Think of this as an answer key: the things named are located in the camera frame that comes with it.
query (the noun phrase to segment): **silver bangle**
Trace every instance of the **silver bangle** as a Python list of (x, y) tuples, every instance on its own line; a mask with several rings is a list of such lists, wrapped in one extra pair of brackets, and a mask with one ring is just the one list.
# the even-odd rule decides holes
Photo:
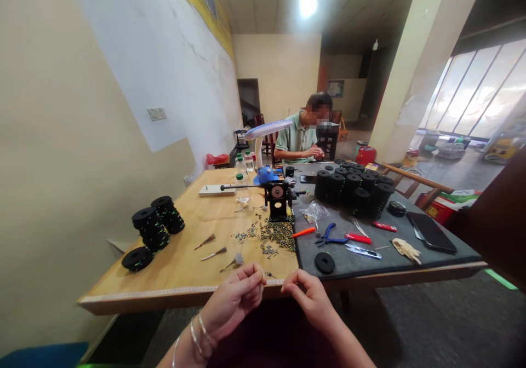
[(193, 342), (195, 343), (195, 345), (197, 347), (197, 350), (199, 351), (199, 354), (201, 355), (201, 358), (206, 361), (207, 358), (205, 358), (205, 356), (203, 355), (203, 349), (201, 349), (201, 346), (199, 345), (199, 342), (197, 342), (196, 332), (193, 329), (193, 320), (194, 319), (195, 319), (195, 317), (193, 317), (192, 320), (190, 320), (190, 333), (192, 334)]
[(212, 342), (212, 339), (210, 339), (210, 336), (208, 335), (208, 332), (207, 332), (206, 328), (204, 327), (203, 319), (201, 318), (201, 312), (199, 312), (197, 314), (197, 319), (199, 320), (199, 324), (201, 326), (201, 331), (203, 331), (204, 336), (207, 338), (208, 344), (212, 347), (212, 349), (215, 349), (217, 344), (214, 344), (214, 342)]
[(171, 368), (175, 368), (175, 350), (177, 349), (177, 344), (179, 343), (179, 338), (181, 336), (178, 336), (177, 337), (177, 341), (175, 341), (175, 346), (174, 346), (174, 354), (171, 356)]

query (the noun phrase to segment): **blue lamp base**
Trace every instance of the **blue lamp base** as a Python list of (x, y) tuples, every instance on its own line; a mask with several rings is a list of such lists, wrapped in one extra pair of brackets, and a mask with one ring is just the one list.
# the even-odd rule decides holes
[(265, 165), (258, 169), (258, 174), (254, 178), (254, 184), (260, 185), (273, 180), (279, 180), (279, 176), (274, 175), (274, 171), (269, 165)]

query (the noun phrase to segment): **green polo shirt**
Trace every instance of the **green polo shirt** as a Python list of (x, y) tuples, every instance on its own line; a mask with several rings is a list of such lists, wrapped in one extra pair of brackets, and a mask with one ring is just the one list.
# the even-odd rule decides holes
[[(304, 129), (301, 125), (300, 112), (287, 118), (287, 120), (293, 120), (294, 123), (279, 132), (278, 139), (276, 141), (276, 149), (285, 150), (288, 152), (303, 152), (318, 142), (318, 138), (316, 137), (316, 129)], [(314, 156), (298, 158), (295, 160), (283, 159), (282, 161), (283, 164), (308, 163), (309, 161), (314, 161)]]

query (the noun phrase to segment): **ceiling light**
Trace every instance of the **ceiling light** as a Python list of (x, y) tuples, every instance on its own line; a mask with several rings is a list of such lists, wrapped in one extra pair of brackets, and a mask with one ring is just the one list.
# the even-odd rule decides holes
[(300, 0), (300, 16), (310, 18), (318, 8), (318, 0)]

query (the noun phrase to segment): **green tape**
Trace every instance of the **green tape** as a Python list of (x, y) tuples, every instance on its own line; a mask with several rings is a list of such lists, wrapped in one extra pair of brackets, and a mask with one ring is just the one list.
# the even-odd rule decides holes
[(486, 272), (486, 274), (490, 275), (491, 277), (495, 278), (497, 281), (502, 283), (508, 289), (510, 289), (510, 290), (518, 290), (518, 287), (516, 287), (511, 282), (509, 282), (506, 279), (504, 279), (501, 275), (497, 274), (497, 272), (495, 272), (494, 270), (492, 270), (492, 269), (485, 269), (485, 272)]

